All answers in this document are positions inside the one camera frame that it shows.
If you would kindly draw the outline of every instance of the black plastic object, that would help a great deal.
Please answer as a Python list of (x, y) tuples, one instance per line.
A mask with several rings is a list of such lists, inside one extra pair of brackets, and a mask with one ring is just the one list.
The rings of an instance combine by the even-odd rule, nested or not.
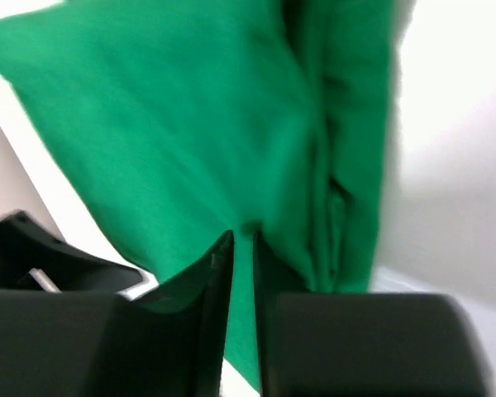
[(105, 261), (56, 238), (19, 211), (0, 220), (0, 288), (40, 289), (40, 269), (61, 291), (118, 292), (143, 281), (137, 269)]
[[(106, 292), (104, 283), (77, 281), (73, 288), (91, 290), (56, 294), (18, 287), (18, 277), (30, 267), (67, 286), (67, 275), (80, 279), (89, 273), (72, 266), (103, 263), (91, 256), (82, 261), (82, 253), (63, 242), (47, 249), (51, 242), (41, 240), (49, 236), (24, 229), (26, 224), (31, 225), (15, 217), (0, 222), (0, 397), (218, 396), (232, 232), (173, 279), (129, 302)], [(22, 254), (8, 255), (7, 247)], [(117, 279), (111, 270), (119, 269), (107, 268), (103, 277)], [(108, 289), (119, 288), (114, 283)]]
[(436, 294), (313, 294), (261, 235), (255, 304), (264, 397), (489, 395), (470, 325)]

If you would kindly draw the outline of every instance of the green fabric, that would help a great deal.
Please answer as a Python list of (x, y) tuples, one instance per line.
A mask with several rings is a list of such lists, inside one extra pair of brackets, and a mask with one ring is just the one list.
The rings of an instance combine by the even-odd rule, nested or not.
[(77, 0), (0, 21), (0, 74), (125, 258), (163, 281), (236, 231), (226, 357), (254, 387), (255, 229), (310, 289), (367, 288), (392, 8)]

